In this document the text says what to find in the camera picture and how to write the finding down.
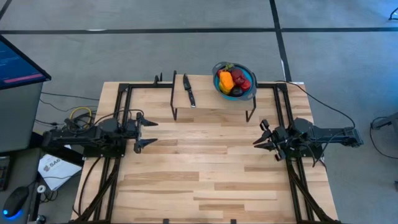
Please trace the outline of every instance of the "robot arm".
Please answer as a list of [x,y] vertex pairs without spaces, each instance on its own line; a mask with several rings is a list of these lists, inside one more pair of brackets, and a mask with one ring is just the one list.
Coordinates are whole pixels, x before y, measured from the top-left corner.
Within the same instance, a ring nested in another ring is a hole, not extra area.
[[262,120],[260,127],[264,132],[261,138],[253,143],[254,147],[276,150],[275,158],[278,161],[286,157],[312,155],[319,159],[323,154],[322,143],[340,143],[351,147],[363,144],[361,136],[354,128],[319,128],[303,118],[296,118],[287,129],[279,126],[271,131],[267,120]]
[[137,113],[136,119],[129,119],[121,126],[116,118],[105,119],[97,126],[85,130],[71,131],[68,120],[66,128],[44,132],[43,148],[60,148],[66,144],[81,145],[85,148],[83,157],[122,157],[123,144],[127,139],[135,139],[134,152],[141,153],[142,148],[157,139],[141,139],[141,126],[157,126],[157,123],[144,119]]

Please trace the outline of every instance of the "computer screen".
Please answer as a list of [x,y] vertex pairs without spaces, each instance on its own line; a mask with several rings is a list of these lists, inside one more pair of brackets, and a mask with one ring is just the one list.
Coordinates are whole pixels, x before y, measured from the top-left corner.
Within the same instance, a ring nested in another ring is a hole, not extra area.
[[0,90],[47,80],[47,72],[0,35]]

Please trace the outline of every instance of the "computer mouse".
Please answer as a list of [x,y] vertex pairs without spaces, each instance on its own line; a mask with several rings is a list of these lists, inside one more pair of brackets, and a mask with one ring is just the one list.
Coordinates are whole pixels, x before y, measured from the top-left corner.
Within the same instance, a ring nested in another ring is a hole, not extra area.
[[4,207],[2,208],[3,215],[7,218],[17,215],[22,206],[24,206],[28,196],[28,187],[18,187],[15,189],[7,198],[6,203],[4,203]]

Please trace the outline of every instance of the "keyboard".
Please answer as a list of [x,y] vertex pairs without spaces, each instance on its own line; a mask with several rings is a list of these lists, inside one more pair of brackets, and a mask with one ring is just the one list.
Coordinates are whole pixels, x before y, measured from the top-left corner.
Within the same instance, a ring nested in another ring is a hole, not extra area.
[[10,163],[10,156],[0,156],[0,191],[7,189],[11,171]]

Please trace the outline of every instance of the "knife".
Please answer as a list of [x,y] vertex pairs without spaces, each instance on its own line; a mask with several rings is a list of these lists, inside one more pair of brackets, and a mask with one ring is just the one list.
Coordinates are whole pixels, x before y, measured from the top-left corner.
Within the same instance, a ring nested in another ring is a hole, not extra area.
[[191,107],[196,107],[195,99],[192,94],[191,84],[189,84],[189,79],[186,73],[184,74],[183,77],[183,83],[184,83],[184,89],[188,91],[189,101],[191,101]]

